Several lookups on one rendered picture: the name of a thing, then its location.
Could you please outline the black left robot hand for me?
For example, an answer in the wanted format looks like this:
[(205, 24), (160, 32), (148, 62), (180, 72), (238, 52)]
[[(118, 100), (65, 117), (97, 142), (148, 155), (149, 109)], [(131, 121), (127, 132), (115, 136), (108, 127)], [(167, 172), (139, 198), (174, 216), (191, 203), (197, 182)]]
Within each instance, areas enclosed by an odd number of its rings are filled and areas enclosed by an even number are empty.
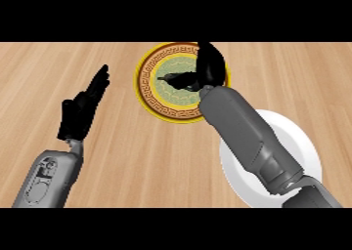
[(71, 100), (62, 102), (62, 121), (57, 139), (81, 141), (87, 134), (105, 89), (109, 85), (108, 65), (99, 69), (87, 89)]

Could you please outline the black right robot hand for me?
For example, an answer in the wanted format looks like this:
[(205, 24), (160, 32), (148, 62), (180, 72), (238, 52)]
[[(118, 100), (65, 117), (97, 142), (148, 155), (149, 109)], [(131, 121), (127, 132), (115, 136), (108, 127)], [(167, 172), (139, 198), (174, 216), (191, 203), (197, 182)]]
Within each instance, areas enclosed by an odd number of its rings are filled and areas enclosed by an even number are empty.
[(200, 86), (216, 87), (225, 81), (225, 59), (208, 42), (198, 43), (197, 78)]

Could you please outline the yellow brown patterned plate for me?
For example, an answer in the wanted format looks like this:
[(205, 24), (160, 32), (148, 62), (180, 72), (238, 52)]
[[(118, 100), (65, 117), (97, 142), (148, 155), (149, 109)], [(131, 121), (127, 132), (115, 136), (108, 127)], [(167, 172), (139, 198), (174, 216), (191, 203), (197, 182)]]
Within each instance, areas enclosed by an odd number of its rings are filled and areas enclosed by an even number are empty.
[[(171, 123), (204, 119), (200, 112), (197, 58), (200, 42), (173, 42), (151, 49), (136, 69), (134, 88), (146, 111)], [(225, 87), (231, 86), (225, 64)]]

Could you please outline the white plate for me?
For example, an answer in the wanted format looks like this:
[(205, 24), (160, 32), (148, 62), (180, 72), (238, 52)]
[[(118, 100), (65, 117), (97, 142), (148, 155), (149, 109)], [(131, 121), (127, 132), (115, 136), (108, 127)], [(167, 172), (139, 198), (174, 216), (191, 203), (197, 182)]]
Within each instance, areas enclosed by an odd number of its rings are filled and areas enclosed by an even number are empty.
[[(305, 131), (280, 113), (265, 109), (259, 109), (257, 113), (271, 126), (282, 146), (300, 163), (305, 174), (321, 181), (321, 159)], [(271, 195), (256, 175), (244, 170), (225, 142), (219, 144), (219, 158), (226, 181), (245, 204), (251, 208), (280, 208), (287, 199), (299, 193), (299, 189), (293, 189), (284, 195)]]

